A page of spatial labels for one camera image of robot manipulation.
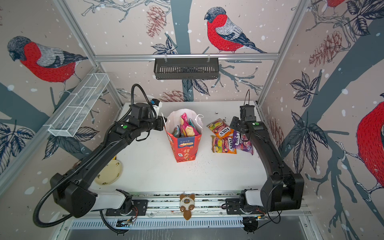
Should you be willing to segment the purple Fox's candy bag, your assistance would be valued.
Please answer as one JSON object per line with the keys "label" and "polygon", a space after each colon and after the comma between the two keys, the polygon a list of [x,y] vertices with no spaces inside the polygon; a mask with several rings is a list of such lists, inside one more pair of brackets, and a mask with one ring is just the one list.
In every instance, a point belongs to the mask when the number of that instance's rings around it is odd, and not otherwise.
{"label": "purple Fox's candy bag", "polygon": [[242,134],[238,131],[234,131],[233,133],[232,147],[234,149],[250,153],[251,155],[254,154],[254,149],[251,141],[248,140],[245,134]]}

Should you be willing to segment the orange Fox's candy bag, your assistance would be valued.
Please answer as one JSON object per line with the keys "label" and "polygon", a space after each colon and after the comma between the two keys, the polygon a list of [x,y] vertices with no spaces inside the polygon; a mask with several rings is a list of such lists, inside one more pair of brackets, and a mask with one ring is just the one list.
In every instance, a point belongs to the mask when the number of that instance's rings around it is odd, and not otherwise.
{"label": "orange Fox's candy bag", "polygon": [[231,129],[223,119],[217,119],[207,125],[207,127],[218,137],[224,139],[233,134],[234,130]]}
{"label": "orange Fox's candy bag", "polygon": [[219,139],[217,136],[211,136],[212,138],[212,152],[223,154],[236,154],[237,150],[232,146],[232,136]]}

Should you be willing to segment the red paper gift bag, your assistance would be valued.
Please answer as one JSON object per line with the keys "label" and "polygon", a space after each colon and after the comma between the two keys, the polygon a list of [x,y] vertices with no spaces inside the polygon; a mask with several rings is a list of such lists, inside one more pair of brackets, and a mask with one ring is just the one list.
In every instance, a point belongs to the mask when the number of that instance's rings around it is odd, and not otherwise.
{"label": "red paper gift bag", "polygon": [[[189,119],[189,124],[196,128],[199,132],[199,136],[196,137],[184,137],[181,131],[181,137],[175,138],[172,133],[174,128],[181,123],[181,115],[186,113]],[[180,109],[170,113],[165,122],[165,131],[167,133],[168,140],[170,142],[171,149],[173,151],[176,162],[190,162],[194,161],[197,156],[199,144],[203,133],[203,116],[197,114],[190,109]]]}

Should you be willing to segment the pink Lay's chips bag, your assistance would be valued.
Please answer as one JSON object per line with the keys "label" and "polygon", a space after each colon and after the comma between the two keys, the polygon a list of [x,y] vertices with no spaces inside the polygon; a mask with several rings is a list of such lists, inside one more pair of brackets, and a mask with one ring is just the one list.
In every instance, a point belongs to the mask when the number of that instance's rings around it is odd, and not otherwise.
{"label": "pink Lay's chips bag", "polygon": [[196,137],[200,135],[196,128],[189,124],[189,119],[186,113],[181,115],[180,126],[184,137]]}

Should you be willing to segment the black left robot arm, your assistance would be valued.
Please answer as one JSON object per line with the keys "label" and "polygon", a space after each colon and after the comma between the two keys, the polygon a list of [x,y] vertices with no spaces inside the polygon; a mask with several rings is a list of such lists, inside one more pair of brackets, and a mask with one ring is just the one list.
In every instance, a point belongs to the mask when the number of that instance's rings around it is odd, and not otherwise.
{"label": "black left robot arm", "polygon": [[75,218],[104,209],[117,209],[124,215],[130,213],[133,202],[129,193],[119,189],[111,193],[96,193],[89,188],[120,151],[133,141],[141,141],[142,133],[163,130],[165,120],[158,116],[160,107],[157,99],[133,104],[121,120],[110,126],[103,142],[90,156],[64,175],[55,174],[51,178],[55,203]]}

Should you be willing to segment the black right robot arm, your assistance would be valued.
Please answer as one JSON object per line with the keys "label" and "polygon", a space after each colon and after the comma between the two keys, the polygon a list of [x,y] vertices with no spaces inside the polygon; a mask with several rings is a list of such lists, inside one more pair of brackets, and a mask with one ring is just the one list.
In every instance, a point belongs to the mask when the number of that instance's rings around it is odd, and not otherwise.
{"label": "black right robot arm", "polygon": [[259,122],[252,105],[240,106],[240,117],[233,117],[230,127],[255,147],[266,170],[267,180],[260,190],[246,190],[248,206],[263,206],[267,212],[297,210],[301,207],[304,178],[294,173],[275,147],[267,126]]}

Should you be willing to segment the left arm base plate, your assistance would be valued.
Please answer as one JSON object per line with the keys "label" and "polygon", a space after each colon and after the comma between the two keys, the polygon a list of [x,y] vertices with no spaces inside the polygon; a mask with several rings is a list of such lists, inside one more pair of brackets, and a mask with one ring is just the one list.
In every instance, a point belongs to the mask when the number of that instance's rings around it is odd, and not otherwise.
{"label": "left arm base plate", "polygon": [[120,216],[145,216],[148,207],[148,200],[129,200],[119,209],[107,209],[106,216],[120,217]]}

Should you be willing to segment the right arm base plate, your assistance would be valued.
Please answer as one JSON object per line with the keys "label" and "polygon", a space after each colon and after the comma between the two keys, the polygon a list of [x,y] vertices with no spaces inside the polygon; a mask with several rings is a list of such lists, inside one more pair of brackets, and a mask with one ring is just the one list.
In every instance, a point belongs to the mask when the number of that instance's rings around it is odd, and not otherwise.
{"label": "right arm base plate", "polygon": [[251,206],[241,199],[225,199],[221,208],[228,215],[266,215],[265,209],[261,206]]}

